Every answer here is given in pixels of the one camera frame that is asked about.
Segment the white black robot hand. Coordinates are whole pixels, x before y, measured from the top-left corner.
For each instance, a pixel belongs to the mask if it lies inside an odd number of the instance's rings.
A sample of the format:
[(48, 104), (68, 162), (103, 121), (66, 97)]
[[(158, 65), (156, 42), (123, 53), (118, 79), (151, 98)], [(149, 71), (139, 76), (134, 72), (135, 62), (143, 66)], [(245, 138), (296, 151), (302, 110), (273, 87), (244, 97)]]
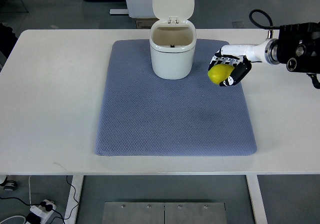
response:
[(259, 45), (225, 45), (212, 57), (208, 71), (217, 64), (234, 66), (229, 77), (219, 86), (234, 86), (238, 84), (252, 69), (253, 63), (276, 65), (277, 40), (265, 40)]

